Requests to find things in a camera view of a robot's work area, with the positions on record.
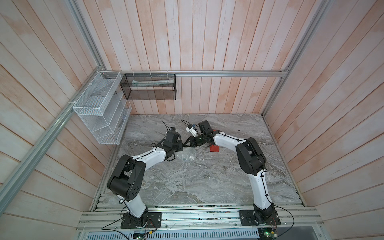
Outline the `clear bubble wrap sheet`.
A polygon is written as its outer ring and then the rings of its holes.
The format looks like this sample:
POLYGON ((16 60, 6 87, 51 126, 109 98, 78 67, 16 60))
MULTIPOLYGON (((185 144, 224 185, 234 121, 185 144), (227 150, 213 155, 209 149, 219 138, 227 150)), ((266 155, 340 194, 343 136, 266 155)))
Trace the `clear bubble wrap sheet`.
POLYGON ((177 152, 177 158, 185 162, 190 162, 197 158, 198 153, 197 148, 184 148, 182 152, 177 152))

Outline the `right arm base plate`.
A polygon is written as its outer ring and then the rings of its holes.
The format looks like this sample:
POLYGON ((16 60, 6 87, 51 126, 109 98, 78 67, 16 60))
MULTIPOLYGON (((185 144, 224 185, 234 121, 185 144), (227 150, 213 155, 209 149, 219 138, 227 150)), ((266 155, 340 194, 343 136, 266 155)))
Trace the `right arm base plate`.
POLYGON ((239 211, 242 226, 281 225, 280 217, 276 210, 272 212, 260 212, 255 210, 239 211))

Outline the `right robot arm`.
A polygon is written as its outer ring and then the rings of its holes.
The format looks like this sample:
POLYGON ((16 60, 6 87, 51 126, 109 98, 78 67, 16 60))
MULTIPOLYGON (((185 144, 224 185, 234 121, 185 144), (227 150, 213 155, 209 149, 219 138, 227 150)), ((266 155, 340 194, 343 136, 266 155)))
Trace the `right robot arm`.
POLYGON ((192 134, 187 144, 195 148, 204 144, 227 148, 237 154, 240 168, 249 177, 253 195, 253 218, 256 225, 264 225, 277 214, 275 205, 269 197, 265 181, 267 159, 254 138, 241 139, 230 136, 222 131, 213 130, 208 121, 197 125, 187 123, 186 131, 192 134))

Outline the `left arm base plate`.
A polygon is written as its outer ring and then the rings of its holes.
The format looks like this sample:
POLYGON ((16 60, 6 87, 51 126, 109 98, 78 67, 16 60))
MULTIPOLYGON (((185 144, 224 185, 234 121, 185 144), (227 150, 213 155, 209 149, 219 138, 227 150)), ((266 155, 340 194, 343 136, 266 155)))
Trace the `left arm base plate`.
POLYGON ((144 212, 140 218, 136 218, 130 213, 124 213, 121 223, 121 229, 141 229, 141 228, 154 228, 161 227, 162 213, 144 212))

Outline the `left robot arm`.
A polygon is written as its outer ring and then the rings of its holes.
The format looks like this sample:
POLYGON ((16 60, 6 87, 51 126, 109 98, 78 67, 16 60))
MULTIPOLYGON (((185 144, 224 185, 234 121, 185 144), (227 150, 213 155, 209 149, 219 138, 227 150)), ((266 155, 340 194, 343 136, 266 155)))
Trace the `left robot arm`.
POLYGON ((115 166, 107 187, 112 193, 124 201, 124 204, 135 218, 141 218, 147 206, 141 199, 140 190, 146 170, 158 163, 170 161, 175 152, 183 151, 181 135, 171 127, 164 139, 140 155, 120 157, 115 166))

